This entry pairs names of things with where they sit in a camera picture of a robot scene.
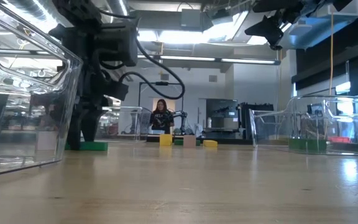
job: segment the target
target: woman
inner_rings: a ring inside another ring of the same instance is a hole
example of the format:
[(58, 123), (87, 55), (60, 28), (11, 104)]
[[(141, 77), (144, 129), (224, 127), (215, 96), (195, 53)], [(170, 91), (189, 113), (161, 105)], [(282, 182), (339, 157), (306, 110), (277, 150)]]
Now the woman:
[(152, 130), (165, 131), (165, 134), (170, 134), (170, 127), (173, 127), (173, 116), (167, 109), (167, 102), (161, 99), (157, 102), (157, 108), (153, 111), (150, 118)]

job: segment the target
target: yellow block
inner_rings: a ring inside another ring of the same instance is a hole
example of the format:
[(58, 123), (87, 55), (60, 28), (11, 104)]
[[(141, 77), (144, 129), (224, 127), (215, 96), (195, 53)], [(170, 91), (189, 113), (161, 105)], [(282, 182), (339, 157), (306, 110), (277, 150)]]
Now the yellow block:
[(212, 140), (204, 140), (203, 144), (205, 147), (217, 147), (218, 146), (218, 142), (212, 141)]
[(171, 146), (172, 135), (171, 134), (160, 134), (160, 146)]

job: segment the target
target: clear plastic bin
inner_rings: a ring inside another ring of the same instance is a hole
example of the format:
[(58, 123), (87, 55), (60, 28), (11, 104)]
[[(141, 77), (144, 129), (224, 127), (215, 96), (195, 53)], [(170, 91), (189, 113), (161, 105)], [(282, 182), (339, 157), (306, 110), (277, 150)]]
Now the clear plastic bin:
[(286, 110), (250, 111), (255, 147), (358, 155), (358, 97), (301, 96)]
[(103, 110), (106, 113), (100, 117), (97, 140), (146, 140), (151, 111), (132, 106), (110, 106)]
[(62, 158), (81, 66), (0, 5), (0, 172)]

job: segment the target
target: table surface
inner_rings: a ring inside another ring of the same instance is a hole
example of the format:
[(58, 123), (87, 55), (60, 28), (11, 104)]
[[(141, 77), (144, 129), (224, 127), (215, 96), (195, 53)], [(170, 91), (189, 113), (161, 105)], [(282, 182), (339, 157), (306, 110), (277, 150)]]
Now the table surface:
[(358, 223), (358, 157), (116, 143), (0, 175), (0, 223)]

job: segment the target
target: long dark hair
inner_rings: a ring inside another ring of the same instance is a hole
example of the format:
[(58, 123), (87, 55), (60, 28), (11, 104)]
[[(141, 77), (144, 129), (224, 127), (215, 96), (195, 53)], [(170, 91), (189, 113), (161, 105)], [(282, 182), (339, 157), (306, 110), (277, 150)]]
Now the long dark hair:
[(165, 102), (165, 100), (164, 99), (161, 99), (161, 100), (159, 100), (158, 102), (157, 102), (157, 105), (155, 106), (155, 110), (154, 111), (158, 111), (158, 103), (162, 103), (163, 105), (164, 105), (164, 108), (162, 109), (162, 111), (163, 112), (165, 112), (165, 111), (167, 111), (168, 109), (167, 109), (167, 102)]

